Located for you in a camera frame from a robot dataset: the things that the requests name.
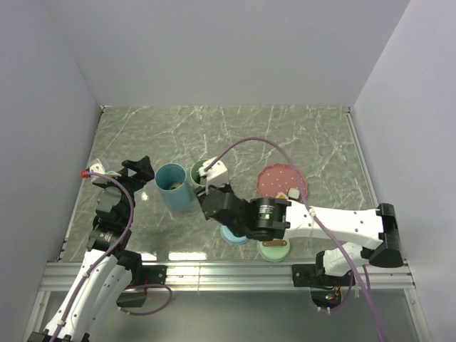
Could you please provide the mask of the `blue lid with handle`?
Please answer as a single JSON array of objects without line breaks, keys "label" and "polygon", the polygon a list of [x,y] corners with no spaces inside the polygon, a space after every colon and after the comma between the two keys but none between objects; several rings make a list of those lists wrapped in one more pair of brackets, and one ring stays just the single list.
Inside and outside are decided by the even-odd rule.
[{"label": "blue lid with handle", "polygon": [[243,237],[235,236],[230,231],[230,229],[226,226],[220,227],[220,234],[225,242],[232,244],[232,245],[243,245],[249,241],[249,239],[245,236],[243,236]]}]

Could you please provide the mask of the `cream steamed bun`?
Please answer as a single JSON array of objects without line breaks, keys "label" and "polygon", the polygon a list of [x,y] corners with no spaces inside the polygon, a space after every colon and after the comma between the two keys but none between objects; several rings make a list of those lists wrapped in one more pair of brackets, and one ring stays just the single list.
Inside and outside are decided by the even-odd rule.
[{"label": "cream steamed bun", "polygon": [[181,183],[179,182],[174,182],[170,185],[169,190],[175,190],[181,186]]}]

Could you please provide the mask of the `orange sushi roll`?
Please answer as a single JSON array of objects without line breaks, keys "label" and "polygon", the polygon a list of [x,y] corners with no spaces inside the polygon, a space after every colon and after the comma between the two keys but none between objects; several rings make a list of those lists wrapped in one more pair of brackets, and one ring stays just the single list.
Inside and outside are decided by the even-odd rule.
[{"label": "orange sushi roll", "polygon": [[289,197],[287,196],[287,194],[283,193],[283,192],[279,192],[276,196],[276,198],[279,198],[279,199],[283,199],[283,200],[287,200]]}]

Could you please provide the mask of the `green lid with handle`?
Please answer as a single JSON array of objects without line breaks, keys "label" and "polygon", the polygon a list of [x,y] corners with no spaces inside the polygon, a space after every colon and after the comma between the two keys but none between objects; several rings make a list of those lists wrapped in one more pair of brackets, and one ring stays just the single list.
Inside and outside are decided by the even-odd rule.
[{"label": "green lid with handle", "polygon": [[257,242],[257,250],[263,259],[270,262],[280,262],[289,255],[291,244],[288,239]]}]

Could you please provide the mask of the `white rice sushi piece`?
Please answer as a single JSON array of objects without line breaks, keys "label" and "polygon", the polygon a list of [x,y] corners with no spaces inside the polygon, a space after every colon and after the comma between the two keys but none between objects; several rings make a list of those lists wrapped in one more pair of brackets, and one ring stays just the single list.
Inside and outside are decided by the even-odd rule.
[{"label": "white rice sushi piece", "polygon": [[292,187],[292,188],[289,188],[289,190],[287,192],[287,196],[290,199],[299,200],[301,193],[300,193],[299,189]]}]

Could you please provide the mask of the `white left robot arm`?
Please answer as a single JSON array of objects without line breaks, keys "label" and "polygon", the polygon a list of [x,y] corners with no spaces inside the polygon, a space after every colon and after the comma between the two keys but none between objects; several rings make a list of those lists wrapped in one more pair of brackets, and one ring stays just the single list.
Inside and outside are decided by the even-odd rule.
[{"label": "white left robot arm", "polygon": [[83,261],[69,292],[41,332],[29,341],[94,341],[97,325],[106,311],[118,305],[124,291],[138,294],[148,289],[169,291],[166,266],[147,266],[126,246],[131,236],[134,195],[155,177],[150,158],[125,160],[114,172],[96,160],[81,171],[81,178],[102,189],[95,209],[93,229]]}]

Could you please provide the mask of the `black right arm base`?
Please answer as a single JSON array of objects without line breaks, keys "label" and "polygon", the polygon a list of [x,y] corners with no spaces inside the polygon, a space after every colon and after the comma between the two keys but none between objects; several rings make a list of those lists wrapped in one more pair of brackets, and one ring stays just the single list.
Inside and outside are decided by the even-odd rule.
[{"label": "black right arm base", "polygon": [[331,290],[337,286],[354,285],[351,271],[343,276],[330,276],[323,265],[325,252],[319,252],[313,264],[293,264],[291,275],[294,287],[309,287],[315,289]]}]

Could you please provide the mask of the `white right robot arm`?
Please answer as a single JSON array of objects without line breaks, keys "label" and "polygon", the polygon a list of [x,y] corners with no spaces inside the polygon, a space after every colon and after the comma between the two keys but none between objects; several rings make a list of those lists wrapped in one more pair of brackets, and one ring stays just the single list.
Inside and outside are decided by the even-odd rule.
[{"label": "white right robot arm", "polygon": [[403,266],[391,204],[352,211],[272,197],[246,201],[238,198],[229,185],[199,187],[195,193],[205,218],[226,226],[236,237],[259,242],[304,237],[332,240],[336,249],[319,253],[313,269],[315,279],[324,285],[364,264],[380,268]]}]

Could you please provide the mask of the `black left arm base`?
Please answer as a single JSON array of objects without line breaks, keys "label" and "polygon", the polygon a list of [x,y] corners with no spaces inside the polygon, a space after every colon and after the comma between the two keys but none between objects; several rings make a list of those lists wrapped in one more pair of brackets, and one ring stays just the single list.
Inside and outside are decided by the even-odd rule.
[{"label": "black left arm base", "polygon": [[142,265],[132,272],[133,279],[131,286],[146,284],[165,284],[167,278],[167,266],[159,265]]}]

